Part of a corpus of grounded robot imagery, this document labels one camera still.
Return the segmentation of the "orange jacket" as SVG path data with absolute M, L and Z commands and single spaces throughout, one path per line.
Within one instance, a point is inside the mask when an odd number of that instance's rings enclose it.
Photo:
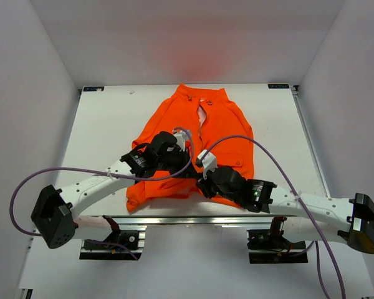
M 193 88 L 181 84 L 175 93 L 161 103 L 146 123 L 132 147 L 150 142 L 161 131 L 176 127 L 188 129 L 193 138 L 194 154 L 198 155 L 221 138 L 226 141 L 215 146 L 211 153 L 218 166 L 230 166 L 244 178 L 254 176 L 253 130 L 241 109 L 228 98 L 225 89 Z M 146 202 L 157 198 L 187 199 L 199 189 L 191 179 L 169 178 L 157 172 L 157 181 L 142 181 L 127 188 L 126 208 L 134 212 Z

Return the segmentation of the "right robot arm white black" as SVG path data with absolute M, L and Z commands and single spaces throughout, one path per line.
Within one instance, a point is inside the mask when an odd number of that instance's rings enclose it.
M 359 252 L 374 254 L 374 202 L 362 193 L 354 198 L 302 194 L 301 200 L 273 182 L 246 179 L 229 166 L 201 175 L 196 186 L 204 197 L 221 196 L 250 212 L 291 215 L 315 220 L 332 241 L 344 241 Z

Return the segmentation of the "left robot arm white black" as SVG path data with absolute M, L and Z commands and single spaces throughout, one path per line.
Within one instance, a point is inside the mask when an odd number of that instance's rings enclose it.
M 192 134 L 181 127 L 162 131 L 151 142 L 137 146 L 105 171 L 91 171 L 91 177 L 75 184 L 42 189 L 31 219 L 48 248 L 57 249 L 72 239 L 91 240 L 114 248 L 121 230 L 110 216 L 85 216 L 83 211 L 109 195 L 141 181 L 156 182 L 155 173 L 165 179 L 193 177 Z

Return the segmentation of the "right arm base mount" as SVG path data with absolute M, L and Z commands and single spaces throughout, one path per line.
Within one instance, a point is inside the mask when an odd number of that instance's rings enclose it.
M 253 265 L 275 265 L 308 263 L 308 247 L 304 241 L 291 242 L 284 237 L 285 216 L 272 219 L 268 229 L 249 229 L 247 247 L 249 263 Z

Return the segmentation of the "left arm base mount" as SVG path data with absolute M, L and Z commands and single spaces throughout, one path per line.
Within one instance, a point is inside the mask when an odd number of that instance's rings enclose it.
M 119 225 L 109 216 L 81 216 L 78 225 L 75 236 L 82 240 L 80 260 L 140 259 L 145 244 L 144 227 Z

